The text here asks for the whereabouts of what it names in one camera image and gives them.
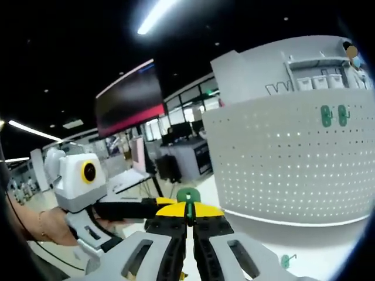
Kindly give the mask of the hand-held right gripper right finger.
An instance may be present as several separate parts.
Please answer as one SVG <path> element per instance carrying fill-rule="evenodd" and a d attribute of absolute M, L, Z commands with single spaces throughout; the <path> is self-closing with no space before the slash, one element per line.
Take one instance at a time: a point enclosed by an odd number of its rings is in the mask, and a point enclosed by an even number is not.
<path fill-rule="evenodd" d="M 194 257 L 202 280 L 312 280 L 298 277 L 278 256 L 243 232 L 234 232 L 224 213 L 213 206 L 189 204 Z"/>

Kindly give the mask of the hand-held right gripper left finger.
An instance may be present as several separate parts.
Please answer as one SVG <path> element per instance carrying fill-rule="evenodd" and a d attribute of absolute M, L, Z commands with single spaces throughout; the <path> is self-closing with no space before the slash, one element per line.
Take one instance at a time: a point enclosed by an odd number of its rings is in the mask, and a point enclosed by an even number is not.
<path fill-rule="evenodd" d="M 112 251 L 123 264 L 121 274 L 86 274 L 82 280 L 179 280 L 186 253 L 187 205 L 184 202 L 161 208 L 147 219 L 145 231 L 136 231 Z"/>

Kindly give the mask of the person's left hand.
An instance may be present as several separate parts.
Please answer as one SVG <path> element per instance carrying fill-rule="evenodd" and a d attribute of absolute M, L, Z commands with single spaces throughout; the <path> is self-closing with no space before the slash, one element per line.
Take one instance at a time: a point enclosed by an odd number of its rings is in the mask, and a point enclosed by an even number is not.
<path fill-rule="evenodd" d="M 62 246 L 77 246 L 78 242 L 65 221 L 66 213 L 60 207 L 39 214 L 40 227 L 50 242 Z"/>

